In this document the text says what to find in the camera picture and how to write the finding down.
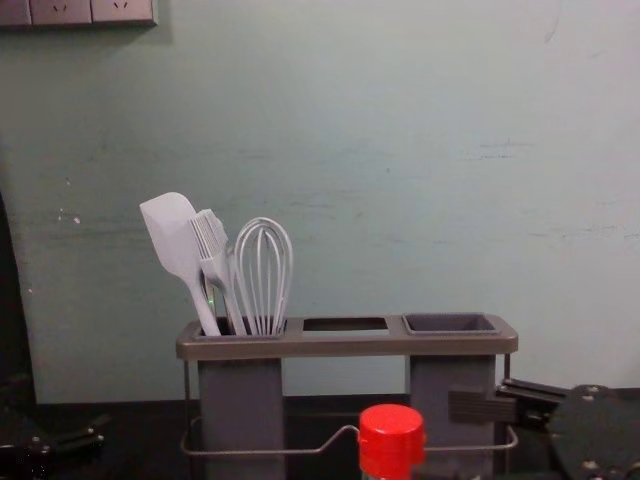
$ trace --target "power outlet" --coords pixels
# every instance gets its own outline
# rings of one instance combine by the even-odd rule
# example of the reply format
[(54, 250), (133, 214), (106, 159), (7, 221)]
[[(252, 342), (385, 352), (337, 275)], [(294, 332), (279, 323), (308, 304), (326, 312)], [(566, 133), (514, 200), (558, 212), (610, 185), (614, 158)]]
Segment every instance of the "power outlet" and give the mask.
[(0, 27), (31, 24), (28, 0), (0, 0)]
[(31, 0), (34, 25), (91, 23), (90, 0)]
[(153, 0), (91, 0), (94, 23), (154, 25)]

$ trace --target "light green wall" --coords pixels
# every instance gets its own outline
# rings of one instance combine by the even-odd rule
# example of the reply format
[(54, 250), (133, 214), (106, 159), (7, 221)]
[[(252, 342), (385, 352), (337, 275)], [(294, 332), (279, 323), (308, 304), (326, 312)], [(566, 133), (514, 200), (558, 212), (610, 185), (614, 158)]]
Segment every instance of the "light green wall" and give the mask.
[[(292, 314), (487, 311), (521, 335), (518, 377), (637, 384), (639, 15), (167, 0), (146, 32), (1, 35), (0, 184), (39, 399), (180, 397), (194, 311), (138, 211), (170, 190), (231, 232), (287, 227)], [(401, 388), (401, 362), (363, 363), (289, 364), (288, 391)]]

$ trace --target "utensil holder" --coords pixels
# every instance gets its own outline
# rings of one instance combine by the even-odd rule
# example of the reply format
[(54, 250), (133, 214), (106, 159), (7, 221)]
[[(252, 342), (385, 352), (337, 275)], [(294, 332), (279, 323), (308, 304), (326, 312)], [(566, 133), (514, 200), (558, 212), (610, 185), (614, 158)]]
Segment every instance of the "utensil holder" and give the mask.
[[(365, 333), (371, 330), (378, 332)], [(493, 395), (496, 356), (517, 346), (517, 333), (500, 317), (456, 313), (289, 318), (277, 337), (205, 337), (193, 322), (176, 351), (198, 363), (202, 444), (217, 452), (206, 460), (207, 480), (285, 480), (285, 453), (321, 449), (284, 451), (282, 358), (404, 355), (411, 406), (424, 416), (429, 445), (490, 445), (494, 424), (474, 417), (474, 407)], [(430, 474), (491, 475), (493, 453), (431, 455), (426, 466)]]

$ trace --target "white whisk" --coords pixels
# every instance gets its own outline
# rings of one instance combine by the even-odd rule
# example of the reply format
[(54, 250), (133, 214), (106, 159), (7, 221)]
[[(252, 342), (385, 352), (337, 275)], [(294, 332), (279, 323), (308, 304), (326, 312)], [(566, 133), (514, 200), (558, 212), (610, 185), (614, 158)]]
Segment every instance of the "white whisk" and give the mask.
[(254, 218), (240, 230), (234, 253), (236, 279), (251, 333), (279, 334), (284, 327), (293, 271), (289, 235), (270, 218)]

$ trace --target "bottle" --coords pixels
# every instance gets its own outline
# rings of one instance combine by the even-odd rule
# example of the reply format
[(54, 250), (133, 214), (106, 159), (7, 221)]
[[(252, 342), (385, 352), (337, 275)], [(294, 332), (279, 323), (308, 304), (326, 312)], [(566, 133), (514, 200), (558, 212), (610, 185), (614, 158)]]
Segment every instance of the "bottle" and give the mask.
[(358, 442), (363, 480), (410, 480), (425, 458), (424, 420), (404, 405), (375, 405), (360, 414)]

